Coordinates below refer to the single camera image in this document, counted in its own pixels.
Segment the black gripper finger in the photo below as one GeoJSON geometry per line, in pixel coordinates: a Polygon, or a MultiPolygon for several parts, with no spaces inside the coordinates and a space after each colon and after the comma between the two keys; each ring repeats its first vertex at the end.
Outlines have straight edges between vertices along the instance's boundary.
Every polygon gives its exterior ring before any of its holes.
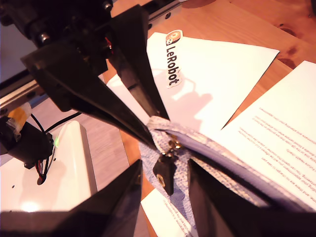
{"type": "Polygon", "coordinates": [[[73,209],[75,222],[70,236],[134,236],[142,179],[142,161],[138,159],[109,185],[73,209]]]}
{"type": "Polygon", "coordinates": [[[147,127],[70,45],[52,43],[22,57],[21,61],[61,111],[73,109],[107,122],[156,149],[147,127]]]}
{"type": "Polygon", "coordinates": [[[114,54],[111,64],[121,81],[149,116],[169,119],[147,55],[149,15],[135,5],[111,19],[114,54]]]}
{"type": "Polygon", "coordinates": [[[191,207],[201,237],[273,237],[260,209],[188,161],[191,207]]]}

